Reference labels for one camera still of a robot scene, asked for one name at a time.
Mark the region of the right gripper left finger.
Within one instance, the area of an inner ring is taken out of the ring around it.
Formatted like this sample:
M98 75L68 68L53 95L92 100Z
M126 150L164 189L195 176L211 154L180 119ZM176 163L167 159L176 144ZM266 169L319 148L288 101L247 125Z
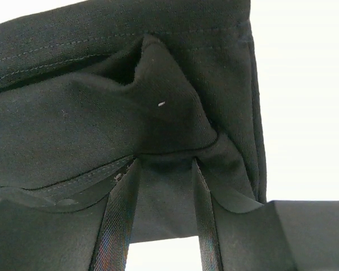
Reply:
M140 173L134 159L59 212L0 200L0 270L124 270Z

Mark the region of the black skirt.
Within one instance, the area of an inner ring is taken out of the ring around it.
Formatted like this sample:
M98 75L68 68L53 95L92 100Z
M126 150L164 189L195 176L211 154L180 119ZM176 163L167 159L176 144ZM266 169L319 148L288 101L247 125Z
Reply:
M197 234L198 159L266 201L250 1L85 1L0 24L0 198L67 210L141 164L134 242Z

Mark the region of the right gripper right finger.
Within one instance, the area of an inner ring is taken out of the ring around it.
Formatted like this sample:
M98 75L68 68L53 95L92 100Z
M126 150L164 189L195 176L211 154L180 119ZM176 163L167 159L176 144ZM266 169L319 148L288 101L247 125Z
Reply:
M261 204L193 160L203 270L339 270L339 201Z

